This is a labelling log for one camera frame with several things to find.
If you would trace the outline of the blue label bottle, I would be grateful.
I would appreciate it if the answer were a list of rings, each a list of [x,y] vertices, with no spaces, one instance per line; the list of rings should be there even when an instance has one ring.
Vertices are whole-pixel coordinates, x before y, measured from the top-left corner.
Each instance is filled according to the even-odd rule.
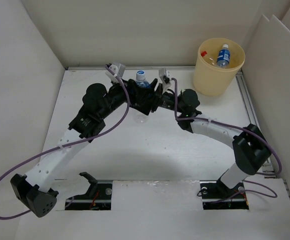
[[[143,70],[138,70],[136,72],[135,81],[139,87],[147,88],[150,86],[149,82],[146,80],[146,73]],[[133,114],[133,119],[136,123],[143,124],[148,121],[149,116],[139,111],[135,111]]]
[[[219,68],[227,68],[230,64],[230,58],[231,58],[231,53],[229,50],[229,45],[224,44],[221,48],[221,50],[218,53],[217,59],[216,59],[216,65]]]

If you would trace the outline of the red label plastic bottle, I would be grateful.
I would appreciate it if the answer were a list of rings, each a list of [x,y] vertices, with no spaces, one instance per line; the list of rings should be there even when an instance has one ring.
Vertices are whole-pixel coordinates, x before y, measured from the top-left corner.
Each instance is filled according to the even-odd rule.
[[[209,65],[211,66],[216,66],[216,62],[214,60],[214,58],[207,52],[207,51],[202,51],[200,53],[201,57],[205,60],[205,62],[207,62]]]

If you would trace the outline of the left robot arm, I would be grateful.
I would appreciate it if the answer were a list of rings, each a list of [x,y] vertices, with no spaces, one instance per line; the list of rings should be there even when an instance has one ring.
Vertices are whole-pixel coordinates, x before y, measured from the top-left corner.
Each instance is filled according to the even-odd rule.
[[[47,150],[25,174],[15,174],[11,178],[16,198],[38,218],[47,215],[60,200],[80,195],[92,198],[98,181],[89,173],[81,172],[66,180],[57,180],[57,177],[88,144],[105,135],[105,119],[122,104],[149,114],[157,83],[158,80],[154,79],[148,87],[141,87],[129,79],[114,83],[110,88],[101,83],[91,84],[82,98],[82,107],[57,146]]]

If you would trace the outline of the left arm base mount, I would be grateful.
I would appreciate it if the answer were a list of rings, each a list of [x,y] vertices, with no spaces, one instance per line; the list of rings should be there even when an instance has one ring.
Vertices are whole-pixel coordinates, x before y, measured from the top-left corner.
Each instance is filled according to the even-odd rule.
[[[66,211],[110,211],[112,208],[113,181],[101,180],[91,196],[75,195],[65,201]]]

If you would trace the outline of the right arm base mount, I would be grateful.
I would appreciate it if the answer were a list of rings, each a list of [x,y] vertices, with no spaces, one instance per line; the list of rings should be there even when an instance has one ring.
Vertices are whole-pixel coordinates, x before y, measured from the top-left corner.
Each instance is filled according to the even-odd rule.
[[[233,189],[222,190],[216,180],[202,180],[199,182],[200,190],[197,196],[202,200],[203,210],[248,210],[249,204],[240,182]]]

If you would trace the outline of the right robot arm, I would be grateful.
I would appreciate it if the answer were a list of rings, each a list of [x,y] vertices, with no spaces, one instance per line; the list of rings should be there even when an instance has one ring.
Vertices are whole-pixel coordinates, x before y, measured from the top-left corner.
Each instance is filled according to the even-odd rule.
[[[271,155],[256,125],[237,127],[208,118],[197,110],[200,101],[192,89],[185,89],[177,95],[164,92],[159,84],[156,90],[150,89],[145,94],[145,99],[152,112],[158,107],[173,110],[181,129],[209,137],[233,150],[235,162],[216,181],[216,191],[222,197],[228,197],[243,180],[257,174]]]

